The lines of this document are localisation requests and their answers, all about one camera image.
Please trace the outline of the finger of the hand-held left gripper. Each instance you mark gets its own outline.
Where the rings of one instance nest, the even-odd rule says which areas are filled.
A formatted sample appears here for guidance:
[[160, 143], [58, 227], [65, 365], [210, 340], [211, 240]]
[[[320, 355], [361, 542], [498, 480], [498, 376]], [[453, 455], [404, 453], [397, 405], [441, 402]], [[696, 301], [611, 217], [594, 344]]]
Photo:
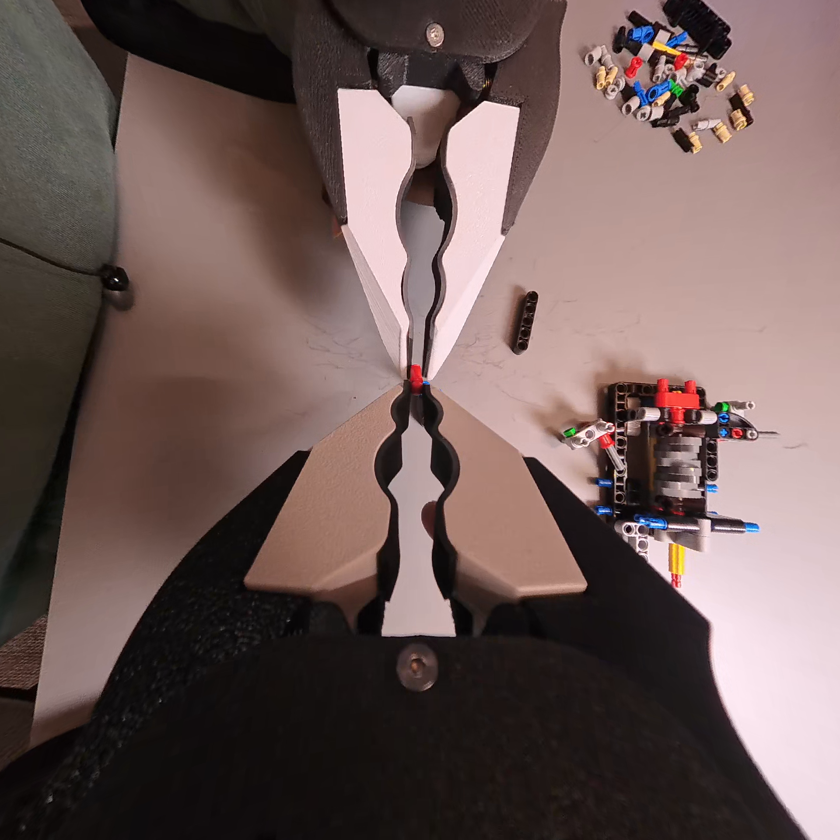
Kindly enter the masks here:
[[413, 126], [376, 90], [339, 89], [338, 104], [343, 236], [386, 351], [394, 365], [409, 365], [408, 255], [399, 216], [415, 169]]
[[427, 317], [423, 367], [439, 370], [454, 348], [505, 239], [520, 109], [483, 101], [445, 137], [441, 169], [451, 218], [437, 252], [437, 297]]

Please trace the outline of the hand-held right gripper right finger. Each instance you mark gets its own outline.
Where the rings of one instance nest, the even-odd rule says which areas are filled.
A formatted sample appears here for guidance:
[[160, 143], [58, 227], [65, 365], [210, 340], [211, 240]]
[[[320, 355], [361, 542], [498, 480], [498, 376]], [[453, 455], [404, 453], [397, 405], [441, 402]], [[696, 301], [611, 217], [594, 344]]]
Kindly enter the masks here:
[[457, 632], [494, 609], [578, 595], [587, 583], [520, 452], [441, 390], [423, 387], [434, 514], [434, 576]]

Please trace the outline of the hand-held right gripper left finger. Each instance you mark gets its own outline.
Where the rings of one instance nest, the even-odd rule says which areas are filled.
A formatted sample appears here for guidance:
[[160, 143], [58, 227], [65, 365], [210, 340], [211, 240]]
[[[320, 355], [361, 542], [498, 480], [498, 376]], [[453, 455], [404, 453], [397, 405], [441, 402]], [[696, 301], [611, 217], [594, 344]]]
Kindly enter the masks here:
[[353, 630], [379, 632], [400, 567], [390, 485], [406, 428], [404, 383], [314, 445], [245, 587], [334, 604]]

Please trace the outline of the lego chassis assembly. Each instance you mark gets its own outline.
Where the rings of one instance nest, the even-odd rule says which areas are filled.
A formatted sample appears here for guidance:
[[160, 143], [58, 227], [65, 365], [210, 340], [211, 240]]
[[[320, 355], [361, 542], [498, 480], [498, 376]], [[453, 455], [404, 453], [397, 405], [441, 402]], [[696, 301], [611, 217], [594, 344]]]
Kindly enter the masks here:
[[594, 513], [648, 560], [653, 541], [668, 548], [673, 588], [682, 586], [689, 551], [709, 550], [715, 534], [760, 532], [760, 526], [709, 508], [719, 490], [722, 443], [776, 438], [747, 416], [753, 401], [712, 403], [694, 380], [671, 384], [619, 381], [605, 389], [603, 416], [557, 433], [571, 450], [598, 452], [602, 493]]

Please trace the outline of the black five-hole lego beam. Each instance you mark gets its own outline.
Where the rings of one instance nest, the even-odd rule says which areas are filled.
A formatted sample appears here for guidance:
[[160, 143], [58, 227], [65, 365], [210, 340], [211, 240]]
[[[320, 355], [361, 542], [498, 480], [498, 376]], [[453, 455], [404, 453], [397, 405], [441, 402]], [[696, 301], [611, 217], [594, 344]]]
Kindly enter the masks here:
[[511, 351], [516, 355], [523, 354], [529, 348], [538, 302], [538, 292], [528, 290], [517, 304], [510, 342]]

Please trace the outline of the pile of small lego pieces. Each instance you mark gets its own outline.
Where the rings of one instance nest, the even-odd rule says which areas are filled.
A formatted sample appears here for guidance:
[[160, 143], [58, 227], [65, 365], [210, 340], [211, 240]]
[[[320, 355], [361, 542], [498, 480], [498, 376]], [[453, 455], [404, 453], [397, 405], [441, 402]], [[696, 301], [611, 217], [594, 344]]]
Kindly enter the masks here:
[[667, 1], [659, 19], [625, 15], [609, 43], [583, 54], [594, 89], [620, 113], [667, 132], [685, 154], [720, 144], [754, 124], [755, 95], [722, 65], [731, 27], [707, 2]]

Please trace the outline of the person's left hand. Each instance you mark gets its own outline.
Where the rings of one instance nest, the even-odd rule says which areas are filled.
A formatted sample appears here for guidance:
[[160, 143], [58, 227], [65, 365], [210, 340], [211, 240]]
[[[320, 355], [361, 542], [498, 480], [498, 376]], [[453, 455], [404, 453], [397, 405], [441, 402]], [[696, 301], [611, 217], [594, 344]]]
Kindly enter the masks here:
[[438, 192], [443, 184], [443, 176], [438, 163], [415, 169], [404, 200], [416, 205], [433, 207], [435, 213], [441, 217], [442, 199], [438, 197]]

